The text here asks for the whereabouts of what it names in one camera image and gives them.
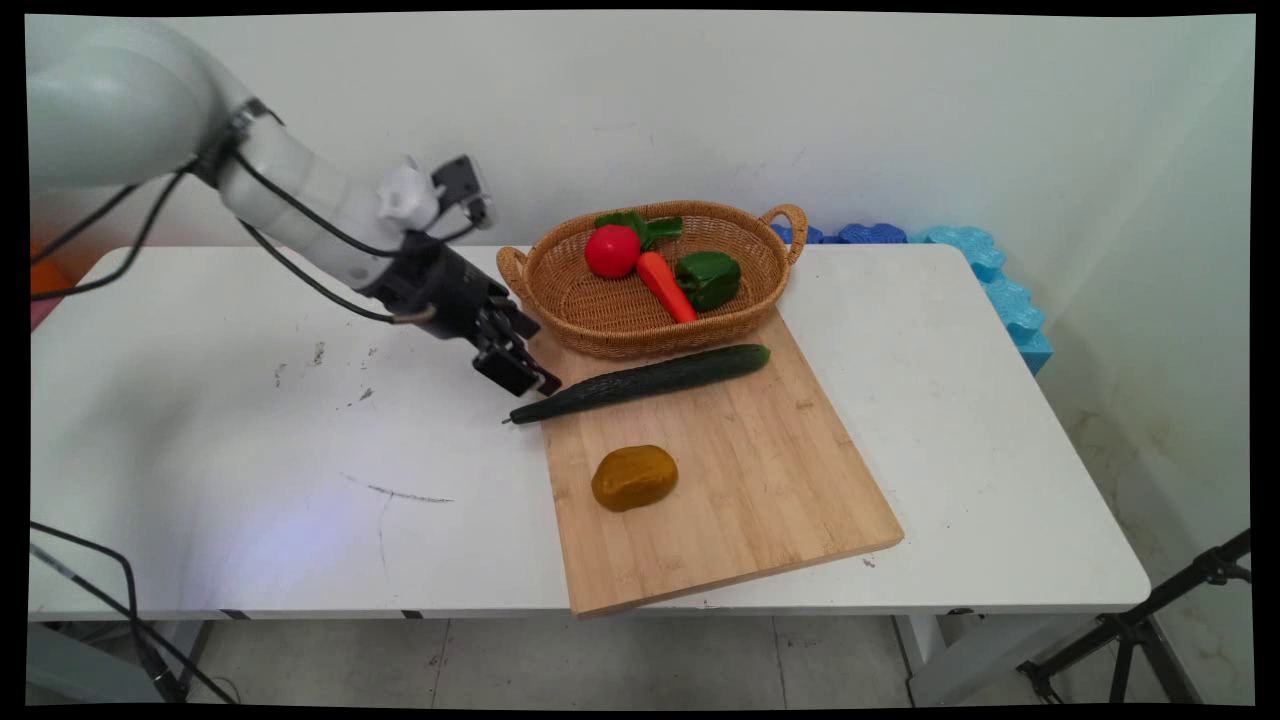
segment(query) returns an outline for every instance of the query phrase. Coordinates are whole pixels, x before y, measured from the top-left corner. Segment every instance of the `blue foam block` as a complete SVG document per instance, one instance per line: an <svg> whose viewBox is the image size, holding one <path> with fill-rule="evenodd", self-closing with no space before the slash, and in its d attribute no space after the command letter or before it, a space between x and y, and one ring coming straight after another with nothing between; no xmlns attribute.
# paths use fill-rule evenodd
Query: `blue foam block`
<svg viewBox="0 0 1280 720"><path fill-rule="evenodd" d="M769 225L769 227L773 228L773 232L778 233L778 237L782 238L782 242L791 245L791 228L785 228L782 225ZM805 243L809 245L822 245L824 241L824 236L822 234L820 229L809 225L809 234L805 237L804 241Z"/></svg>
<svg viewBox="0 0 1280 720"><path fill-rule="evenodd" d="M1053 355L1053 346L1041 332L1044 313L1032 305L1032 292L1005 277L1005 254L996 249L991 234L978 228L929 228L908 242L937 242L964 252L965 260L978 277L982 290L1009 331L1009 337L1021 354L1023 361L1034 375Z"/></svg>
<svg viewBox="0 0 1280 720"><path fill-rule="evenodd" d="M996 241L991 234L978 228L929 228L914 242L937 242L950 245L964 252L973 273L982 282L992 282L1005 265L1005 254L996 250Z"/></svg>
<svg viewBox="0 0 1280 720"><path fill-rule="evenodd" d="M1043 333L1037 332L1029 341L1018 346L1018 352L1023 354L1023 361L1034 375L1041 372L1044 363L1048 363L1050 355L1053 355L1053 346L1048 343L1048 338Z"/></svg>
<svg viewBox="0 0 1280 720"><path fill-rule="evenodd" d="M1000 273L989 283L982 283L982 288L987 291L987 297L996 306L996 313L1015 345L1032 340L1044 324L1044 313L1032 305L1032 291L1009 279L1005 273Z"/></svg>
<svg viewBox="0 0 1280 720"><path fill-rule="evenodd" d="M872 227L859 224L845 225L837 237L840 240L836 242L849 245L897 245L906 242L906 233L888 223L877 223Z"/></svg>

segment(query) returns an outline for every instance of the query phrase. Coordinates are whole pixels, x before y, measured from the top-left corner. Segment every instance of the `wicker basket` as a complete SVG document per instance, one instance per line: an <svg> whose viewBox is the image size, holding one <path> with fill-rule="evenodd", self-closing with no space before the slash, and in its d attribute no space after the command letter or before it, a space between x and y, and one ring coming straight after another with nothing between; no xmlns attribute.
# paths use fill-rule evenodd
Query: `wicker basket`
<svg viewBox="0 0 1280 720"><path fill-rule="evenodd" d="M526 256L515 247L498 251L503 279L564 346L600 357L668 354L726 342L754 329L773 307L804 250L804 210L780 205L755 218L714 202L677 201L627 208L646 220L681 215L684 233L658 240L654 250L675 268L676 260L701 250L719 250L742 268L742 284L727 304L676 323L635 273L604 279L586 266L582 250L595 218L581 215L543 236ZM786 215L790 250L769 227Z"/></svg>

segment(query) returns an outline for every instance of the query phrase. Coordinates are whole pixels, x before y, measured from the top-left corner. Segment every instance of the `basket handle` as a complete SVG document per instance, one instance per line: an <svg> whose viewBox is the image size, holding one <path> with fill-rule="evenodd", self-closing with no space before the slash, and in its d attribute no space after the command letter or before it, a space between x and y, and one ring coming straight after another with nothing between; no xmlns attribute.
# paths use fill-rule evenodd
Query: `basket handle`
<svg viewBox="0 0 1280 720"><path fill-rule="evenodd" d="M809 220L804 217L804 210L795 205L778 205L760 215L760 219L764 220L764 224L769 224L778 215L786 215L787 222L791 223L791 251L787 252L787 263L795 265L796 260L800 259L800 252L804 251L804 242L809 237Z"/></svg>
<svg viewBox="0 0 1280 720"><path fill-rule="evenodd" d="M507 287L525 302L531 301L529 287L525 284L525 260L527 259L527 255L515 247L498 250L498 272L502 273L502 279L507 281Z"/></svg>

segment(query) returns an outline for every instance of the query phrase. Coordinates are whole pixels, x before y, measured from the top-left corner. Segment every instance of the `white table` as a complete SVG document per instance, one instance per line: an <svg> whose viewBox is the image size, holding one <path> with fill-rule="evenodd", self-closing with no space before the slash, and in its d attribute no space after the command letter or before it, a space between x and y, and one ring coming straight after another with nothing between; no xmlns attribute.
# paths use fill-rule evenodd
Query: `white table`
<svg viewBox="0 0 1280 720"><path fill-rule="evenodd" d="M460 251L500 278L495 249ZM1062 614L1146 598L959 251L809 247L780 307L906 539L635 612L899 615L932 705ZM499 423L518 401L472 355L355 316L259 249L148 249L32 334L32 519L128 556L147 618L567 612L541 432ZM114 562L32 537L124 597ZM28 620L113 618L29 570ZM933 616L956 609L991 616L946 648Z"/></svg>

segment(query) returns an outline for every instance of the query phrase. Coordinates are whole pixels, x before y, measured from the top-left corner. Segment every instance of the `wooden cutting board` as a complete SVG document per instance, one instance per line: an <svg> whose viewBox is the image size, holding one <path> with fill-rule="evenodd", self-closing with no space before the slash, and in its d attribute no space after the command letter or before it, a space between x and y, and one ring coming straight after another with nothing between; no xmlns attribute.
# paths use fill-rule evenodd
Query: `wooden cutting board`
<svg viewBox="0 0 1280 720"><path fill-rule="evenodd" d="M902 539L893 511L777 310L736 343L750 375L543 421L570 607L600 615L740 583ZM660 359L603 360L552 333L530 343L566 387ZM620 447L657 445L680 470L662 501L611 512L591 475Z"/></svg>

